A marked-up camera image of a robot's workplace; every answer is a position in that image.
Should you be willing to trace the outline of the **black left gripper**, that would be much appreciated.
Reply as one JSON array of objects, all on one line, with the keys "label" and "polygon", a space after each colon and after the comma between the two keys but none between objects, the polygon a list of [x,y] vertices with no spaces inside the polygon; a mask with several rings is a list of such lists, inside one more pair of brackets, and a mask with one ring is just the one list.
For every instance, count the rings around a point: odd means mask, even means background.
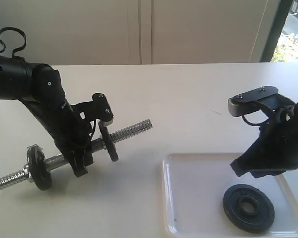
[{"label": "black left gripper", "polygon": [[73,173],[77,177],[87,174],[86,167],[94,162],[90,122],[85,122],[78,109],[66,98],[26,98],[21,102],[50,134],[58,150],[69,159]]}]

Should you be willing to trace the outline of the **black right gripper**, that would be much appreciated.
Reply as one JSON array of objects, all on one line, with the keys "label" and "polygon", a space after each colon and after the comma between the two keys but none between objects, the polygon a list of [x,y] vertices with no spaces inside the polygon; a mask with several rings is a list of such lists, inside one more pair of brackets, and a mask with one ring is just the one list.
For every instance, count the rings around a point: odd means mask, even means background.
[{"label": "black right gripper", "polygon": [[274,114],[274,121],[230,164],[238,177],[248,172],[254,178],[277,176],[298,168],[298,102],[283,102]]}]

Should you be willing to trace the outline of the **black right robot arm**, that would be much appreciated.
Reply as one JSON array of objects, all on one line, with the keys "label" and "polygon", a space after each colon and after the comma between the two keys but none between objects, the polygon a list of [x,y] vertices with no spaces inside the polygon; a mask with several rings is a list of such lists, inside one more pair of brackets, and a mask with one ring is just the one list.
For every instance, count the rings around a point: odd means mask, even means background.
[{"label": "black right robot arm", "polygon": [[298,169],[298,102],[276,93],[239,106],[237,115],[248,125],[246,114],[262,111],[267,119],[257,124],[259,137],[231,163],[235,174],[260,178]]}]

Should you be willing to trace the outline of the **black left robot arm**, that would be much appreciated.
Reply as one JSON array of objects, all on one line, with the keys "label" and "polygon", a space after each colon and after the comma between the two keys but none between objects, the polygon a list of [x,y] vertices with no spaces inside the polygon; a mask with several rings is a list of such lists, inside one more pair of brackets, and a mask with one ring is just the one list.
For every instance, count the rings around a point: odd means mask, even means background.
[{"label": "black left robot arm", "polygon": [[93,161],[91,128],[67,101],[57,70],[0,55],[0,100],[20,101],[53,138],[74,174],[87,173]]}]

